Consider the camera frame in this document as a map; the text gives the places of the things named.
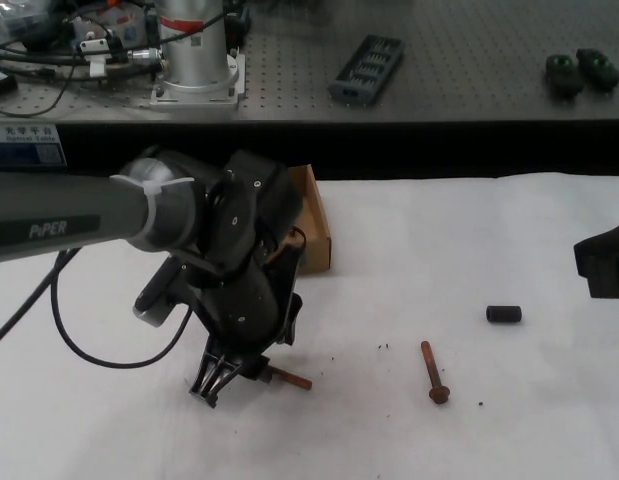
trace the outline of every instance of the wire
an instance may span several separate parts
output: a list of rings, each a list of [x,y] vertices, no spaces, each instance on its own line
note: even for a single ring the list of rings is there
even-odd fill
[[[58,105],[58,103],[60,103],[60,100],[62,99],[62,96],[65,94],[65,91],[67,90],[67,88],[69,88],[69,84],[71,83],[71,78],[73,77],[73,74],[75,71],[76,71],[76,64],[74,63],[71,66],[71,71],[69,72],[69,75],[65,79],[65,82],[62,85],[62,88],[60,89],[58,96],[56,97],[54,102],[49,107],[45,108],[44,110],[40,110],[38,112],[31,112],[31,113],[14,113],[14,112],[7,112],[6,110],[0,109],[0,114],[6,115],[8,117],[14,117],[14,118],[32,118],[32,117],[38,117],[40,115],[44,115],[45,113],[49,113],[51,110],[56,108],[56,105]]]
[[[149,75],[152,73],[158,73],[162,68],[159,64],[147,65],[144,67],[133,67],[133,68],[121,68],[116,70],[110,70],[107,72],[106,77],[72,77],[71,83],[85,83],[85,82],[110,82],[116,80],[124,80],[128,78],[140,77],[142,75]],[[44,82],[64,82],[66,78],[58,78],[55,76],[55,70],[47,69],[49,72],[53,73],[53,76],[50,74],[44,74],[41,70],[22,70],[19,68],[11,68],[5,67],[4,65],[0,65],[0,71],[4,73],[9,73],[11,75],[19,75],[26,78],[35,78]]]
[[[188,38],[191,37],[192,35],[196,35],[197,33],[201,33],[202,31],[204,31],[206,28],[214,25],[215,23],[218,23],[220,20],[222,20],[228,13],[230,13],[232,10],[229,9],[223,13],[220,13],[218,15],[216,15],[215,17],[213,17],[211,20],[209,20],[208,22],[203,22],[203,24],[189,32],[184,32],[184,33],[180,33],[178,35],[174,35],[173,37],[169,37],[169,38],[163,38],[161,40],[159,40],[158,42],[155,42],[154,44],[145,44],[145,45],[138,45],[136,47],[129,47],[129,48],[116,48],[116,49],[110,49],[110,50],[100,50],[100,51],[96,51],[96,52],[89,52],[89,55],[117,55],[119,53],[126,53],[126,52],[134,52],[137,50],[146,50],[147,48],[155,48],[155,47],[159,47],[162,45],[166,45],[168,43],[171,42],[177,42],[178,40],[182,40],[184,38]],[[56,52],[40,52],[36,55],[30,55],[26,52],[23,52],[22,50],[16,50],[13,48],[0,48],[0,50],[5,51],[5,52],[9,52],[9,53],[14,53],[17,55],[3,55],[0,54],[0,60],[5,60],[5,61],[9,61],[9,62],[22,62],[22,63],[39,63],[39,64],[43,64],[43,65],[63,65],[62,62],[65,62],[64,64],[66,64],[66,59],[62,59],[59,58],[60,55]],[[40,57],[56,57],[53,60],[45,60],[44,58],[41,59]]]
[[[56,259],[56,265],[62,264],[65,256],[69,255],[70,253],[71,253],[71,250],[69,252],[60,252]],[[118,370],[130,370],[133,368],[147,367],[151,364],[156,363],[159,360],[162,360],[173,349],[173,347],[176,346],[176,343],[178,343],[178,340],[180,340],[180,337],[185,331],[185,327],[187,326],[187,323],[189,323],[191,314],[193,313],[193,309],[189,307],[173,339],[167,344],[167,346],[160,353],[158,353],[158,355],[148,360],[144,360],[142,362],[117,363],[117,362],[109,362],[106,360],[101,360],[92,355],[89,355],[84,350],[82,350],[78,345],[76,345],[76,343],[71,339],[71,337],[67,333],[67,330],[65,329],[65,326],[62,323],[62,317],[60,316],[60,308],[58,307],[58,275],[55,275],[51,281],[51,311],[53,312],[53,319],[54,319],[54,322],[56,323],[56,328],[58,329],[58,333],[60,333],[60,336],[62,337],[64,342],[67,344],[67,346],[71,349],[73,353],[78,355],[83,360],[89,363],[92,363],[94,365],[98,365],[100,367],[105,367],[105,368],[114,368]]]
[[[29,295],[29,297],[24,301],[24,303],[20,306],[20,308],[13,314],[13,316],[5,323],[2,328],[0,328],[0,341],[11,331],[13,327],[15,327],[22,317],[33,307],[33,305],[38,301],[38,299],[45,293],[47,287],[51,285],[54,279],[58,278],[58,275],[62,270],[67,266],[67,264],[73,260],[73,257],[80,251],[79,248],[74,248],[73,250],[69,250],[60,261],[56,261],[53,268],[49,271],[49,273],[42,279],[42,281],[38,284],[36,289]]]
[[[291,230],[293,230],[302,237],[302,245],[300,245],[300,250],[304,252],[307,249],[307,235],[305,235],[305,232],[303,232],[299,227],[296,227],[295,225],[291,227]]]

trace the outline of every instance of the blue label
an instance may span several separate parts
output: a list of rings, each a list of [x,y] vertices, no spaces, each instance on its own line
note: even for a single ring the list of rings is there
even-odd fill
[[[0,143],[0,167],[64,167],[58,143]]]

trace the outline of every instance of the bolt head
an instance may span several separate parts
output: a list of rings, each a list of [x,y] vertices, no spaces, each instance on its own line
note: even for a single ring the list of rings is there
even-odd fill
[[[447,387],[435,387],[429,390],[429,398],[434,401],[436,405],[442,405],[447,403],[451,391]]]

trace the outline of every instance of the screw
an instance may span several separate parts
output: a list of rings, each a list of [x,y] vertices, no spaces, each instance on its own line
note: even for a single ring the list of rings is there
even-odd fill
[[[427,365],[427,372],[431,379],[431,390],[429,390],[429,398],[431,398],[437,405],[446,403],[449,399],[450,390],[442,385],[440,381],[440,374],[438,374],[438,367],[436,367],[436,360],[433,358],[433,352],[431,351],[431,345],[429,342],[422,342],[420,344],[422,349],[422,355],[425,357],[425,365]]]

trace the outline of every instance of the white cable tie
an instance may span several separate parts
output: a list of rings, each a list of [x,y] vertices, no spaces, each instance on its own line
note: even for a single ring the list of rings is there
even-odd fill
[[[179,183],[193,183],[195,179],[193,177],[176,178],[173,180],[167,180],[165,182],[159,182],[157,180],[138,180],[127,175],[112,175],[109,178],[114,180],[122,180],[123,182],[130,183],[136,187],[142,188],[145,197],[147,197],[147,221],[145,226],[134,238],[145,238],[149,232],[153,229],[156,221],[157,205],[156,197],[162,193],[163,187],[169,187],[171,185],[177,185]]]

